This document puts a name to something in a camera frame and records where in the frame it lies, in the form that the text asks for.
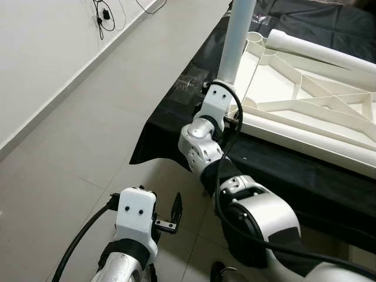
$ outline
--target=baseboard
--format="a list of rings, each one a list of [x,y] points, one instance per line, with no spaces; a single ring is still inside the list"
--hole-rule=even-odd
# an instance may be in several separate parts
[[[156,9],[163,0],[154,0],[147,9]],[[15,133],[0,147],[0,162],[9,155],[65,98],[67,98],[90,73],[140,24],[148,14],[143,12],[121,33],[117,34],[98,54],[77,71],[55,94],[46,101]]]

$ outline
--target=black cable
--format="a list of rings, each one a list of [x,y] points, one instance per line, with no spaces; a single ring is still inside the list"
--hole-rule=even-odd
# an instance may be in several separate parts
[[[107,6],[108,8],[108,11],[110,12],[111,14],[111,19],[112,19],[112,22],[113,22],[113,27],[108,29],[106,28],[104,25],[103,25],[103,20],[102,18],[99,16],[99,9],[98,9],[98,5],[99,3],[103,3],[104,5]],[[113,14],[112,14],[112,10],[110,8],[110,6],[104,1],[104,0],[93,0],[93,4],[94,4],[94,7],[95,7],[95,14],[96,14],[96,22],[98,24],[98,28],[99,28],[99,37],[100,37],[100,40],[103,40],[103,31],[102,31],[102,28],[106,31],[114,31],[115,30],[115,19],[113,17]]]
[[[141,4],[140,4],[140,2],[138,1],[138,0],[135,0],[136,1],[136,3],[141,7],[141,9],[143,9],[143,11],[145,12],[145,13],[147,13],[147,14],[149,14],[149,15],[154,15],[156,12],[158,12],[159,10],[161,10],[164,6],[165,6],[165,4],[167,3],[167,0],[164,0],[164,3],[159,7],[159,8],[157,8],[157,10],[155,10],[154,12],[149,12],[149,11],[147,11]]]
[[[227,91],[229,91],[229,93],[232,95],[232,97],[236,101],[236,105],[238,107],[238,124],[237,124],[234,135],[227,142],[226,148],[223,151],[223,155],[222,155],[222,157],[219,161],[218,171],[217,171],[217,174],[216,174],[215,205],[216,205],[216,212],[217,212],[219,218],[221,219],[221,221],[226,226],[228,226],[229,228],[234,230],[239,236],[242,236],[246,240],[249,240],[249,241],[252,241],[255,244],[258,244],[258,245],[264,247],[265,249],[279,251],[281,253],[286,253],[286,254],[290,254],[290,255],[293,255],[293,256],[297,256],[297,257],[304,257],[304,258],[307,258],[307,259],[312,259],[312,260],[316,260],[316,261],[324,261],[324,262],[327,262],[327,263],[335,264],[337,266],[341,266],[343,268],[346,268],[347,270],[351,270],[353,272],[356,272],[360,275],[366,276],[366,277],[376,281],[376,274],[374,272],[372,272],[371,270],[367,269],[366,267],[360,266],[358,264],[350,263],[349,261],[345,261],[345,260],[342,260],[340,258],[338,259],[338,258],[335,258],[335,257],[325,256],[323,254],[315,254],[315,253],[308,253],[308,252],[303,252],[303,251],[295,251],[295,250],[292,250],[290,248],[281,246],[279,244],[266,242],[264,240],[257,239],[255,237],[241,231],[239,228],[237,228],[231,222],[229,222],[229,220],[223,214],[223,211],[222,211],[221,206],[220,206],[220,201],[219,201],[219,197],[220,197],[219,174],[220,174],[221,166],[223,164],[223,160],[226,158],[227,154],[229,153],[230,149],[234,145],[234,143],[235,143],[235,141],[236,141],[236,139],[237,139],[237,137],[238,137],[238,135],[241,131],[241,126],[243,124],[243,108],[241,106],[239,98],[236,96],[236,94],[234,93],[234,91],[231,88],[229,88],[227,85],[220,83],[220,82],[212,82],[211,84],[220,85],[221,87],[223,87]]]
[[[82,237],[90,229],[93,223],[108,209],[109,205],[107,204],[103,208],[101,208],[96,214],[94,214],[93,217],[81,228],[80,232],[76,235],[69,247],[66,249],[65,254],[58,265],[58,268],[55,271],[55,275],[53,276],[52,282],[58,282],[60,280],[70,256],[72,255],[73,251],[75,250],[76,246],[78,245]]]

